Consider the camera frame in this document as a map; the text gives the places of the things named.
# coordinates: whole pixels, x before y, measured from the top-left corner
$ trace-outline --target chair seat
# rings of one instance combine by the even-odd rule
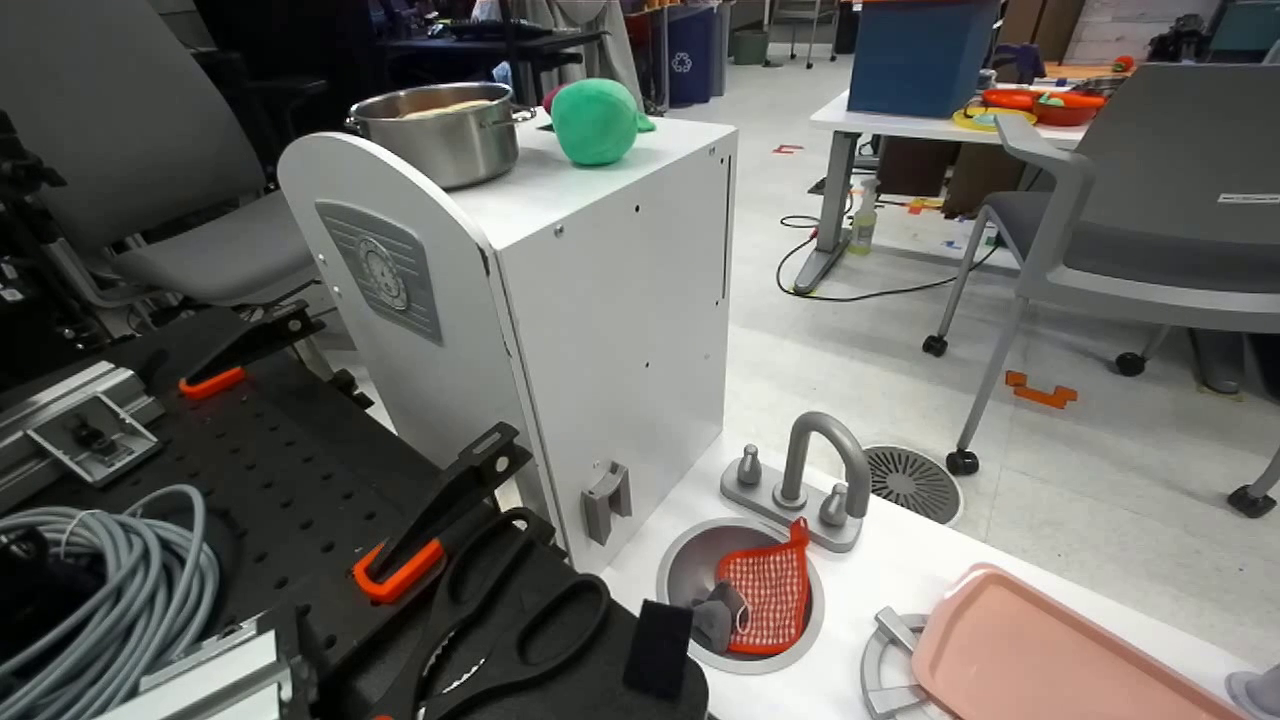
[[[262,303],[314,275],[312,253],[280,191],[161,243],[113,254],[113,264],[132,281],[174,286],[198,303]]]
[[[993,191],[993,217],[1023,259],[1049,208],[1049,191]],[[1145,282],[1280,292],[1280,243],[1182,241],[1081,224],[1066,267]]]

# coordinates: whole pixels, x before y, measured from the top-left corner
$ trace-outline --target person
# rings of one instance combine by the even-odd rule
[[[605,30],[605,45],[584,48],[584,71],[621,79],[635,96],[635,108],[642,108],[621,0],[514,0],[514,17],[549,28]],[[470,20],[500,20],[500,0],[477,0]]]
[[[1194,65],[1207,48],[1204,17],[1174,17],[1168,30],[1150,36],[1148,59]]]
[[[1243,337],[1240,331],[1186,331],[1194,380],[1220,397],[1243,386]]]

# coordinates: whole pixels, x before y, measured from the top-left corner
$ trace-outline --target green ball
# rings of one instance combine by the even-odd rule
[[[550,122],[576,169],[605,169],[635,142],[635,100],[616,79],[576,79],[554,92]]]

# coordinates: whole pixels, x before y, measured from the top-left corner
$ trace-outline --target stainless steel pot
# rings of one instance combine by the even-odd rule
[[[440,187],[466,187],[514,162],[513,92],[424,85],[352,103],[346,129],[403,155]]]

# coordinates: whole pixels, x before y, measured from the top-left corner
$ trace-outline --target trash can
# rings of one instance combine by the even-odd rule
[[[716,48],[712,6],[668,11],[670,108],[712,100],[712,48]]]
[[[973,100],[998,0],[862,0],[851,110],[950,115]]]

